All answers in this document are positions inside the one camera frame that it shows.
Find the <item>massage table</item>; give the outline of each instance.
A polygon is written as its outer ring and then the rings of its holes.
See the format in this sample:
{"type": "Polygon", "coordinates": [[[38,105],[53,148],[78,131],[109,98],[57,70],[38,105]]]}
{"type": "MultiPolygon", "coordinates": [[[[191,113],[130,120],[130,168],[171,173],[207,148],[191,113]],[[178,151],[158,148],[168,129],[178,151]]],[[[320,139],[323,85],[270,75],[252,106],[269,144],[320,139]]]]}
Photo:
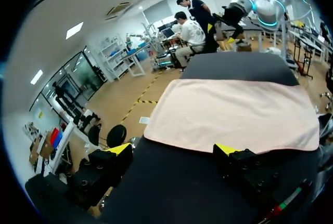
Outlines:
{"type": "MultiPolygon", "coordinates": [[[[298,85],[279,56],[259,52],[195,55],[181,78],[298,85]]],[[[286,152],[290,151],[273,151],[272,155],[279,159],[286,152]]],[[[315,181],[318,150],[293,152],[297,155],[281,161],[281,174],[288,175],[288,181],[295,185],[305,178],[315,181]]],[[[312,196],[313,192],[292,214],[292,223],[304,216],[312,196]]],[[[251,223],[257,214],[258,209],[248,203],[241,191],[224,181],[212,154],[142,137],[132,164],[107,198],[100,219],[107,223],[244,224],[251,223]]]]}

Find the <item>computer monitor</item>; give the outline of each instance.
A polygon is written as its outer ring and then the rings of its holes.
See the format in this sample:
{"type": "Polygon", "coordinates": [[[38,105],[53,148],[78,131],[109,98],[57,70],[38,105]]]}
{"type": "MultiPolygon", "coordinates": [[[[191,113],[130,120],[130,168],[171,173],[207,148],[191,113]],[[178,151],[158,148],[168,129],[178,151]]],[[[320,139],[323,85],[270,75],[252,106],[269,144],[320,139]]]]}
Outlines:
{"type": "Polygon", "coordinates": [[[166,38],[169,38],[169,37],[171,37],[172,35],[175,34],[175,33],[171,30],[171,28],[164,29],[164,30],[162,31],[162,33],[164,34],[164,36],[165,36],[166,38]]]}
{"type": "Polygon", "coordinates": [[[166,25],[162,25],[162,26],[158,27],[158,30],[159,30],[160,32],[162,32],[164,29],[167,29],[167,26],[166,26],[166,25]]]}

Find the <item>pink towel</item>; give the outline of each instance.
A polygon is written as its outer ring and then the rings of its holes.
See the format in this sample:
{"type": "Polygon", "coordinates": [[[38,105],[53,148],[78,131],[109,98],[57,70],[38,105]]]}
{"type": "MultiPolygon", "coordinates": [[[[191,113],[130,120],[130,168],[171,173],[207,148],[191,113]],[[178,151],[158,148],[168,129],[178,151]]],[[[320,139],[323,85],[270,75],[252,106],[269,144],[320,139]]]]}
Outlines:
{"type": "Polygon", "coordinates": [[[174,80],[150,116],[144,136],[212,152],[214,143],[264,153],[316,150],[319,122],[301,86],[233,80],[174,80]]]}

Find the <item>metal frame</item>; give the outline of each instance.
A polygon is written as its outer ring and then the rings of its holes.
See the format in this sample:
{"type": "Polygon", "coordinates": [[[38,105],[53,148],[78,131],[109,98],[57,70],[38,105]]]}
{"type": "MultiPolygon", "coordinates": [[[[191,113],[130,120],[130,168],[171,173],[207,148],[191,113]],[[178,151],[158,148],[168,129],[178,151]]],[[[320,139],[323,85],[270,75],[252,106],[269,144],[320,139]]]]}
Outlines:
{"type": "MultiPolygon", "coordinates": [[[[70,58],[65,64],[63,64],[53,75],[52,75],[52,77],[46,82],[46,84],[48,84],[54,77],[55,77],[55,75],[60,71],[60,70],[62,70],[62,69],[65,69],[65,66],[69,63],[69,62],[71,62],[76,56],[79,56],[79,54],[83,54],[83,57],[86,59],[86,61],[88,62],[88,64],[89,64],[89,66],[91,67],[91,69],[93,70],[93,72],[96,74],[96,72],[94,71],[94,69],[93,69],[93,66],[92,66],[92,64],[91,64],[91,62],[89,61],[89,59],[88,59],[88,57],[85,55],[85,53],[84,53],[84,49],[83,49],[83,51],[79,51],[77,54],[75,54],[72,58],[70,58]]],[[[71,78],[71,76],[68,74],[68,73],[66,73],[65,74],[65,76],[64,77],[62,77],[60,80],[63,80],[63,78],[65,78],[65,77],[70,77],[71,78]]],[[[78,87],[78,85],[75,83],[75,81],[71,78],[71,80],[69,79],[69,81],[74,85],[74,87],[75,87],[75,89],[76,90],[78,90],[78,92],[79,92],[79,95],[80,94],[82,94],[83,95],[83,97],[87,100],[87,101],[89,101],[93,96],[94,96],[94,94],[97,92],[97,91],[94,91],[94,93],[87,99],[87,97],[81,92],[81,90],[79,89],[79,87],[78,87]]],[[[99,90],[101,87],[102,87],[102,85],[104,84],[105,82],[104,81],[102,81],[102,84],[101,84],[101,86],[99,86],[98,88],[97,88],[97,90],[99,90]]],[[[37,96],[36,96],[36,98],[34,99],[34,101],[33,101],[33,103],[31,104],[31,106],[30,106],[30,108],[29,108],[29,112],[31,112],[31,109],[32,109],[32,107],[35,105],[35,103],[36,103],[36,101],[37,101],[37,99],[38,99],[38,97],[40,96],[40,95],[42,95],[44,98],[45,98],[45,100],[47,101],[47,103],[51,106],[51,108],[52,108],[52,111],[54,111],[65,123],[69,123],[67,120],[65,120],[54,108],[53,108],[53,106],[50,104],[50,102],[47,100],[47,98],[45,97],[45,95],[43,94],[43,90],[44,90],[44,88],[45,87],[43,87],[41,90],[40,90],[40,92],[37,94],[37,96]]]]}

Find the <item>ceiling light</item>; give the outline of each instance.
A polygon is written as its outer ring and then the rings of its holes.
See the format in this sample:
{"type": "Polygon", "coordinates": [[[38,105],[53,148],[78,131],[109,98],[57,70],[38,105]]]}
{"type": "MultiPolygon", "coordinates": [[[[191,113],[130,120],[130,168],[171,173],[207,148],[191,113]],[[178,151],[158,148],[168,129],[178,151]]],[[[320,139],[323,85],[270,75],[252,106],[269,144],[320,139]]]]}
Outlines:
{"type": "Polygon", "coordinates": [[[69,29],[66,34],[66,39],[69,39],[75,33],[79,32],[81,30],[82,25],[83,25],[83,22],[81,22],[81,23],[77,24],[76,26],[72,27],[71,29],[69,29]]]}
{"type": "Polygon", "coordinates": [[[37,80],[39,80],[42,75],[43,75],[42,70],[39,70],[35,75],[35,77],[33,77],[32,81],[30,81],[30,83],[33,85],[36,84],[37,80]]]}

